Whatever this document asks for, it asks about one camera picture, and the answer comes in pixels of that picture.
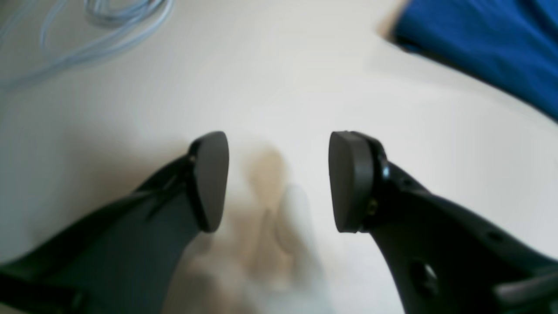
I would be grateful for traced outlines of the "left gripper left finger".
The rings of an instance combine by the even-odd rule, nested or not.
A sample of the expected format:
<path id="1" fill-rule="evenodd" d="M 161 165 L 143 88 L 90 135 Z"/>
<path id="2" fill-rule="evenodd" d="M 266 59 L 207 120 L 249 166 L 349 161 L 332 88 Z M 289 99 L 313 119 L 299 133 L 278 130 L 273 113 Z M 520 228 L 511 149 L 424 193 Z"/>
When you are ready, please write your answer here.
<path id="1" fill-rule="evenodd" d="M 185 248 L 221 223 L 229 167 L 223 131 L 137 189 L 1 266 L 1 303 L 27 314 L 159 314 Z"/>

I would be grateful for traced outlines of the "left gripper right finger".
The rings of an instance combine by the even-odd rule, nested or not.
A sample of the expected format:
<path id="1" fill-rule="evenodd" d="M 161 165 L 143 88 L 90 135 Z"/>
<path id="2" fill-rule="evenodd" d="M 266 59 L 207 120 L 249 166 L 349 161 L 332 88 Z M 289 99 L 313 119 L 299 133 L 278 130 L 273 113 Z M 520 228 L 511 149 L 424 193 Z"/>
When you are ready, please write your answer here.
<path id="1" fill-rule="evenodd" d="M 407 314 L 555 314 L 557 261 L 423 187 L 381 142 L 329 139 L 333 216 L 342 233 L 371 235 Z"/>

